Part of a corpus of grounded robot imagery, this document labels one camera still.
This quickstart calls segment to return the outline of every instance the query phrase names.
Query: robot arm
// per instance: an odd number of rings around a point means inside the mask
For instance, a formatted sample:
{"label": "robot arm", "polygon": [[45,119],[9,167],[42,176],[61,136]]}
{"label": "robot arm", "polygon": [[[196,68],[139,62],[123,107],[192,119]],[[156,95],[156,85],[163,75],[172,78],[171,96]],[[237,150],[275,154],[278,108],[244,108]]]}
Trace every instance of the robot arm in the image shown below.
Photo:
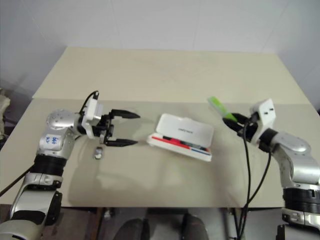
{"label": "robot arm", "polygon": [[282,219],[288,225],[278,227],[277,240],[319,240],[320,166],[311,156],[310,145],[299,137],[272,129],[276,114],[271,99],[257,103],[250,112],[250,118],[235,113],[238,122],[225,118],[223,121],[242,136],[243,124],[251,120],[247,140],[264,152],[271,151],[278,162],[284,199]]}
{"label": "robot arm", "polygon": [[101,144],[114,147],[136,143],[129,139],[109,138],[113,135],[112,119],[115,116],[128,119],[140,116],[115,109],[102,115],[103,106],[98,103],[98,95],[96,91],[80,113],[60,109],[47,117],[34,164],[11,206],[10,220],[0,224],[1,240],[38,240],[43,228],[56,222],[62,200],[62,193],[57,189],[63,182],[64,167],[77,137],[99,137]]}

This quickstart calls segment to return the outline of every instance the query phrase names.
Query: beige table surface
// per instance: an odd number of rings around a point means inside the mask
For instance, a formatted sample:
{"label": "beige table surface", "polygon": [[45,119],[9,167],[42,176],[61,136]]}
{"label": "beige table surface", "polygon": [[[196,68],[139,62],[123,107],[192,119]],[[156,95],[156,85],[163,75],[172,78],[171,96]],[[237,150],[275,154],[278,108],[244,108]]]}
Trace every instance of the beige table surface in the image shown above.
{"label": "beige table surface", "polygon": [[310,104],[277,55],[68,47],[34,98]]}
{"label": "beige table surface", "polygon": [[[78,111],[82,100],[34,99],[0,152],[0,189],[34,160],[47,115],[59,108]],[[242,207],[247,191],[247,169],[242,140],[227,128],[206,103],[102,101],[104,111],[126,109],[140,119],[115,119],[114,135],[138,140],[124,148],[105,147],[101,160],[93,159],[96,140],[81,137],[64,168],[63,206],[86,207]],[[227,104],[233,112],[248,114],[250,104]],[[276,104],[275,129],[306,139],[320,161],[320,118],[309,104]],[[162,113],[212,124],[212,162],[203,162],[158,147],[145,140]],[[267,154],[249,146],[252,187],[267,162]],[[20,183],[0,198],[10,204]],[[251,207],[281,207],[279,169],[272,161],[269,173]]]}

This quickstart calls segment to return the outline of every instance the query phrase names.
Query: green marker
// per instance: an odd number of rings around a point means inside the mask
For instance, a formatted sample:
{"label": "green marker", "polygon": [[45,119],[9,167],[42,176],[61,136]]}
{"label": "green marker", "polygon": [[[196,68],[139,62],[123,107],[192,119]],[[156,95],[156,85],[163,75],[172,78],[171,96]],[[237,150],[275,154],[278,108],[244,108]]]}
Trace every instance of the green marker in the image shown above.
{"label": "green marker", "polygon": [[215,110],[218,111],[218,113],[226,119],[233,120],[235,122],[238,122],[235,116],[232,115],[232,113],[228,112],[226,107],[215,97],[211,96],[208,99],[209,104],[215,108]]}

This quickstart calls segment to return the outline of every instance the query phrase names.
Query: white wall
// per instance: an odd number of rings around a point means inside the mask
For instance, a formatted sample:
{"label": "white wall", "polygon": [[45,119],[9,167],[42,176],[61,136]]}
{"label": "white wall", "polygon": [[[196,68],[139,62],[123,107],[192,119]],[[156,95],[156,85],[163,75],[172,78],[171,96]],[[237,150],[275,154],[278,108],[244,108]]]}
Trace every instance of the white wall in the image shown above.
{"label": "white wall", "polygon": [[276,52],[320,108],[319,25],[319,0],[0,0],[0,84],[17,118],[65,46]]}

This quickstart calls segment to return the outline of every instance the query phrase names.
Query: red stripe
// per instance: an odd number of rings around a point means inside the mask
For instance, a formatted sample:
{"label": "red stripe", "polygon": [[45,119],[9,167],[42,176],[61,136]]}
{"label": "red stripe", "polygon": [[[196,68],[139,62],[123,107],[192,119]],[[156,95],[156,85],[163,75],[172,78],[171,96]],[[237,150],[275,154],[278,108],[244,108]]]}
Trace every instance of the red stripe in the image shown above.
{"label": "red stripe", "polygon": [[177,142],[177,140],[175,140],[175,139],[173,139],[173,141],[172,141],[172,140],[167,140],[167,139],[163,139],[163,138],[156,137],[156,136],[152,136],[152,138],[159,140],[159,141],[162,141],[162,142],[165,142],[165,143],[168,143],[168,144],[176,145],[176,146],[179,146],[179,147],[182,147],[185,149],[190,149],[189,146],[181,144],[181,143]]}

